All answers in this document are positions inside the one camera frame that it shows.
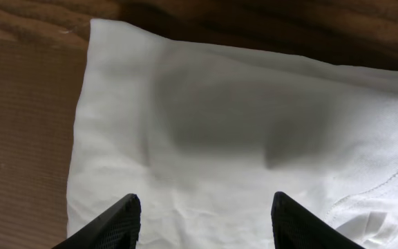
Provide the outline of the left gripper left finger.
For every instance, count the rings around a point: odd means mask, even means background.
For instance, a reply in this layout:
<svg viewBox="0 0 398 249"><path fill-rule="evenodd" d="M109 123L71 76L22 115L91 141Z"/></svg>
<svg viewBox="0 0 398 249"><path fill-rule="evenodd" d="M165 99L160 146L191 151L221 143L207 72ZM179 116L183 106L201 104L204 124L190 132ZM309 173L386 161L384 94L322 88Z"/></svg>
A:
<svg viewBox="0 0 398 249"><path fill-rule="evenodd" d="M138 196L127 194L53 249L135 249L140 217Z"/></svg>

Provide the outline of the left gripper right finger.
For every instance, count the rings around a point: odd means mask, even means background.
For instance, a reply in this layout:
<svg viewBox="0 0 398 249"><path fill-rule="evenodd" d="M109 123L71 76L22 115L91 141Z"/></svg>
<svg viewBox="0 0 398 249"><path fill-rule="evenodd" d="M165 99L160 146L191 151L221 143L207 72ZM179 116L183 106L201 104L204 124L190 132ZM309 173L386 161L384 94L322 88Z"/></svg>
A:
<svg viewBox="0 0 398 249"><path fill-rule="evenodd" d="M275 249L363 249L284 192L276 192L272 203Z"/></svg>

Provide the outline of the white t-shirt with black tag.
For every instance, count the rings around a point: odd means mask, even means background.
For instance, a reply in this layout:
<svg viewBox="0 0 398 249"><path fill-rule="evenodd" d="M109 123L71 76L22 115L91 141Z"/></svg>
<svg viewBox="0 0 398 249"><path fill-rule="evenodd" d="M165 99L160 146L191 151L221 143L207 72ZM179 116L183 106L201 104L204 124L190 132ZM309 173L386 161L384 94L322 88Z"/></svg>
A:
<svg viewBox="0 0 398 249"><path fill-rule="evenodd" d="M140 248L272 248L279 191L360 246L398 248L398 71L91 21L68 235L134 193Z"/></svg>

